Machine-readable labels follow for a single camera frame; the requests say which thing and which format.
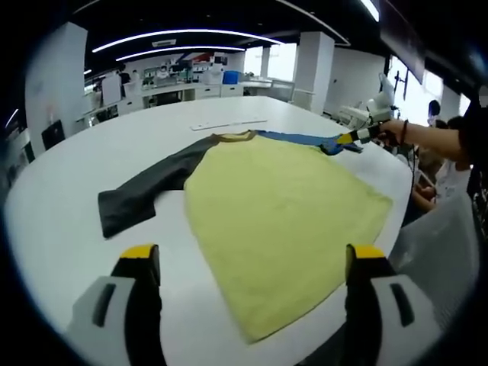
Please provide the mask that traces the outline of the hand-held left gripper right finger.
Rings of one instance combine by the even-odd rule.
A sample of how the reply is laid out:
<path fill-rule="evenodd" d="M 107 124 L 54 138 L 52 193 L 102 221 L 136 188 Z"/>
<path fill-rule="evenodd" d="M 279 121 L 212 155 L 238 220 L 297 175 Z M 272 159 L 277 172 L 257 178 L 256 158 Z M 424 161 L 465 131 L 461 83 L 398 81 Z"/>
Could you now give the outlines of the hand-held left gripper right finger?
<path fill-rule="evenodd" d="M 375 246 L 346 247 L 345 364 L 433 365 L 444 337 L 431 300 Z"/>

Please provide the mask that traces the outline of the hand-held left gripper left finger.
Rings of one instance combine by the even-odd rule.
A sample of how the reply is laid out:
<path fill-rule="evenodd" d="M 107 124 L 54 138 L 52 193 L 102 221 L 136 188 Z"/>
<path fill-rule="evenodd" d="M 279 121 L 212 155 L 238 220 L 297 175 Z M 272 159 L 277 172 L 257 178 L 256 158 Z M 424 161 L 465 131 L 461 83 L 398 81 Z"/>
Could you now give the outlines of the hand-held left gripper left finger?
<path fill-rule="evenodd" d="M 72 307 L 66 340 L 87 365 L 165 365 L 159 247 L 123 252 Z"/>

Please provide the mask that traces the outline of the person's right hand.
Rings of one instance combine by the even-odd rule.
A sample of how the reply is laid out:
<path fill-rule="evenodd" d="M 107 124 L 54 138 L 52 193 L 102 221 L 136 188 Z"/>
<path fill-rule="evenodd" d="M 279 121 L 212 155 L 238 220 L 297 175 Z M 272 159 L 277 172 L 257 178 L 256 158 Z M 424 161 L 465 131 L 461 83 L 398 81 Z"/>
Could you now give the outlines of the person's right hand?
<path fill-rule="evenodd" d="M 400 146 L 405 141 L 407 120 L 389 120 L 379 125 L 377 138 L 388 146 Z"/>

